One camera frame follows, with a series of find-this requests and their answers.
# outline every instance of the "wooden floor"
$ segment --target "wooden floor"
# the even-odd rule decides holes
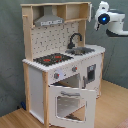
[[[95,128],[115,128],[126,118],[128,118],[128,89],[103,80],[102,96],[97,99],[96,104]],[[44,128],[44,126],[32,115],[19,109],[1,117],[0,128]]]

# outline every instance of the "oven door handle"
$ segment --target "oven door handle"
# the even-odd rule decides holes
[[[83,80],[84,80],[84,87],[82,87],[82,89],[86,88],[86,84],[87,84],[87,79],[85,78],[85,76],[83,76]]]
[[[71,97],[71,96],[80,96],[79,93],[66,93],[64,91],[61,91],[61,94],[64,95],[64,96],[69,96],[69,97]]]

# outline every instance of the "sink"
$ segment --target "sink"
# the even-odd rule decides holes
[[[65,51],[65,53],[72,54],[72,55],[85,55],[90,52],[95,52],[95,50],[90,48],[85,48],[85,47],[78,47],[78,48],[73,48]]]

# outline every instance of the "cabinet door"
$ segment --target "cabinet door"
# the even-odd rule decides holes
[[[88,18],[88,21],[91,22],[91,19],[92,19],[92,4],[90,3],[89,4],[89,18]]]
[[[95,90],[99,95],[102,55],[82,61],[81,79],[82,87]]]
[[[96,92],[62,86],[49,87],[49,123],[65,128],[94,128]]]

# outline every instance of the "faucet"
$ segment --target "faucet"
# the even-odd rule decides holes
[[[80,41],[82,41],[82,35],[80,33],[74,33],[71,38],[70,38],[70,43],[68,44],[68,49],[72,49],[73,47],[75,47],[75,44],[73,44],[72,39],[75,35],[80,36]]]

